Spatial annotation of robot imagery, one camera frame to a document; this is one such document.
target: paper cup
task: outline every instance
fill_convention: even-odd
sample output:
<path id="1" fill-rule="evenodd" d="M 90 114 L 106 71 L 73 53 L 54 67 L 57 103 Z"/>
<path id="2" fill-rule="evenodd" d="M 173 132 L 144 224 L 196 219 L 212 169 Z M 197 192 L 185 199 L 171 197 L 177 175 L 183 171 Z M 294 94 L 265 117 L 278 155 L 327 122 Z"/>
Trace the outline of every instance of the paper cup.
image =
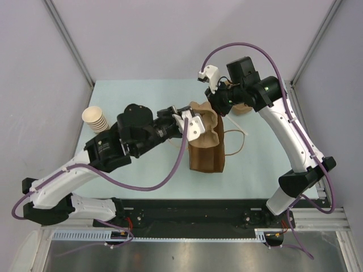
<path id="1" fill-rule="evenodd" d="M 109 129 L 109 124 L 100 107 L 91 106 L 82 113 L 82 120 L 95 132 L 100 133 Z"/>

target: white wall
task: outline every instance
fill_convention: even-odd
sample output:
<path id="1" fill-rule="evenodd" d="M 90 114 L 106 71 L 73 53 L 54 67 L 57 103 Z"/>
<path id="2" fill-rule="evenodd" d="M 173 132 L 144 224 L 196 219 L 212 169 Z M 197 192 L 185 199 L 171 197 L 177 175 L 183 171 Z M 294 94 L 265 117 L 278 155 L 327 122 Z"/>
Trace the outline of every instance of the white wall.
<path id="1" fill-rule="evenodd" d="M 291 79 L 332 2 L 54 0 L 96 79 L 196 78 L 209 52 L 235 41 L 262 47 Z M 226 49 L 211 63 L 243 56 L 273 73 L 253 49 Z"/>
<path id="2" fill-rule="evenodd" d="M 39 227 L 10 215 L 21 181 L 71 157 L 90 90 L 41 1 L 2 1 L 0 26 L 0 270 L 7 271 Z"/>
<path id="3" fill-rule="evenodd" d="M 337 167 L 331 172 L 363 254 L 363 1 L 343 2 L 297 83 L 309 132 Z"/>

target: reflective metal surface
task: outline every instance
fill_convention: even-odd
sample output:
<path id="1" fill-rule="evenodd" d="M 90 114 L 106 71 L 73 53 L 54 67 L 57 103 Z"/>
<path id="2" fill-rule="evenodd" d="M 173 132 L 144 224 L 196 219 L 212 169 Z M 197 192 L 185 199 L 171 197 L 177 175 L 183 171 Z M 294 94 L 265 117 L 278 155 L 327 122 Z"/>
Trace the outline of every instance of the reflective metal surface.
<path id="1" fill-rule="evenodd" d="M 135 242 L 110 250 L 103 245 L 56 255 L 89 242 L 53 241 L 44 271 L 347 271 L 335 232 L 299 234 L 314 255 L 310 260 L 298 250 L 268 250 L 257 243 Z M 287 233 L 284 244 L 296 244 Z"/>

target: light blue tabletop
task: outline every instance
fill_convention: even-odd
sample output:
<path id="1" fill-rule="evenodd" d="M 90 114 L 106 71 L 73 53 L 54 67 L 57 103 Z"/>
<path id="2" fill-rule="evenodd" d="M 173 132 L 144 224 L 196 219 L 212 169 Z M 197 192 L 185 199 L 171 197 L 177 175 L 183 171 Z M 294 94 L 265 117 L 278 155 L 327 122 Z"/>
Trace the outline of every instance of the light blue tabletop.
<path id="1" fill-rule="evenodd" d="M 206 101 L 206 83 L 196 79 L 182 80 L 99 80 L 94 88 L 90 105 L 101 107 L 110 125 L 131 103 L 150 108 L 156 112 L 171 105 L 177 108 L 191 101 Z M 291 169 L 288 157 L 276 136 L 259 114 L 251 111 L 242 116 L 231 117 L 246 131 L 243 150 L 226 157 L 223 173 L 205 174 L 189 169 L 189 154 L 184 158 L 174 177 L 162 188 L 153 192 L 138 192 L 117 187 L 102 178 L 96 178 L 75 192 L 94 198 L 134 198 L 134 199 L 251 199 L 269 198 L 278 188 L 278 177 Z M 225 130 L 235 129 L 226 118 Z M 94 132 L 83 124 L 77 151 L 94 137 Z M 226 153 L 239 149 L 241 133 L 225 135 Z M 132 158 L 132 164 L 121 167 L 109 175 L 123 183 L 136 186 L 153 186 L 160 183 L 170 172 L 179 150 L 165 142 L 155 147 L 139 159 Z M 316 188 L 306 192 L 317 198 Z"/>

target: black and white robotic arm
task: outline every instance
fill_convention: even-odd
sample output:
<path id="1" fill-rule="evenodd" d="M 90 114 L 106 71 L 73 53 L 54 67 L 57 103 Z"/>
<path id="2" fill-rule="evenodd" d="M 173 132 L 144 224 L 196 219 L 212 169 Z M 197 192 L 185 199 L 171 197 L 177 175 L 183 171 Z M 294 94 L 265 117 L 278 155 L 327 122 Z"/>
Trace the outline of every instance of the black and white robotic arm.
<path id="1" fill-rule="evenodd" d="M 316 159 L 326 171 L 330 171 L 336 163 L 333 157 L 324 157 L 314 146 L 294 112 L 286 113 L 277 78 L 269 76 L 261 80 L 249 57 L 231 62 L 227 68 L 230 84 L 220 82 L 220 72 L 212 65 L 199 72 L 198 80 L 209 83 L 205 94 L 217 114 L 225 116 L 233 105 L 244 103 L 253 107 L 275 132 L 292 167 L 279 178 L 280 187 L 264 207 L 271 216 L 279 216 L 306 189 L 324 176 Z M 291 109 L 288 98 L 286 102 Z M 194 114 L 190 107 L 160 110 L 157 118 L 153 119 L 149 108 L 129 105 L 124 113 L 118 115 L 117 122 L 109 130 L 87 142 L 84 150 L 65 165 L 41 180 L 26 178 L 23 181 L 23 193 L 31 193 L 30 202 L 23 206 L 24 217 L 43 225 L 57 224 L 67 218 L 98 219 L 105 222 L 123 218 L 123 207 L 117 198 L 100 200 L 72 193 L 98 176 L 88 168 L 73 166 L 89 165 L 110 173 L 130 164 L 131 156 L 139 158 L 167 139 L 181 138 L 184 124 L 188 124 L 188 141 L 205 132 L 201 117 Z M 301 133 L 313 148 L 314 155 L 310 154 Z M 51 182 L 39 189 L 50 178 Z"/>

